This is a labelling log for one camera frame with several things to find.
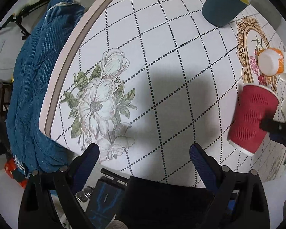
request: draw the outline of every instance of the flower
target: flower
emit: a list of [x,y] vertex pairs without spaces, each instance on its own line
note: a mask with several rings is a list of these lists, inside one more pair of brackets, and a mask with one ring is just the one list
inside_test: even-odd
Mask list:
[[258,67],[255,61],[255,58],[253,56],[250,56],[250,66],[253,71],[253,73],[257,76],[258,75]]
[[267,80],[266,80],[266,78],[264,77],[264,75],[260,75],[260,76],[258,77],[258,83],[261,84],[261,85],[267,86]]
[[94,78],[81,91],[77,106],[82,131],[98,139],[108,131],[108,121],[114,116],[116,106],[112,99],[114,83]]
[[110,143],[108,139],[100,139],[96,142],[100,149],[100,157],[98,162],[101,164],[106,160],[117,159],[121,156],[124,151],[127,151],[135,143],[133,138],[119,136],[117,137],[113,144]]
[[119,49],[110,49],[104,52],[101,62],[102,78],[114,79],[123,71],[127,70],[129,60],[124,57],[124,53]]

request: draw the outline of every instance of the flower center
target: flower center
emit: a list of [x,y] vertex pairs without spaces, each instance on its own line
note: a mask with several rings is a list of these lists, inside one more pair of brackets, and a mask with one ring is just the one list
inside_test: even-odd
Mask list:
[[90,112],[95,113],[101,110],[103,107],[102,102],[91,102],[90,104]]

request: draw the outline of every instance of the white tabletop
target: white tabletop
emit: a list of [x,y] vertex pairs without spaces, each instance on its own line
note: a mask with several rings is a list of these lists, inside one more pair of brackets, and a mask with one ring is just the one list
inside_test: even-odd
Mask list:
[[286,97],[286,83],[266,79],[255,56],[285,46],[251,5],[217,28],[204,2],[97,0],[57,60],[40,130],[78,154],[96,143],[103,166],[149,180],[203,186],[188,154],[194,142],[233,171],[274,178],[285,147],[266,135],[249,157],[227,134],[244,83]]

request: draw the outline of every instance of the pink flower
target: pink flower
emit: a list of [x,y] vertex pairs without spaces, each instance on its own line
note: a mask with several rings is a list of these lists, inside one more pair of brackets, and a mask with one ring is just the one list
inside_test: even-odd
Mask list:
[[258,77],[258,83],[261,85],[267,86],[267,80],[263,74]]
[[253,73],[257,76],[258,75],[258,67],[257,67],[257,63],[255,61],[255,58],[253,56],[250,56],[250,66],[251,66]]

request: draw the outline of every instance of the blue blanket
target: blue blanket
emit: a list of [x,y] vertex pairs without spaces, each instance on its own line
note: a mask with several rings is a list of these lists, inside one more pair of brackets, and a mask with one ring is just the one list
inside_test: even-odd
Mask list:
[[74,0],[51,0],[17,57],[6,123],[15,162],[26,177],[34,169],[54,172],[67,164],[66,149],[43,135],[38,121],[55,62],[83,13]]

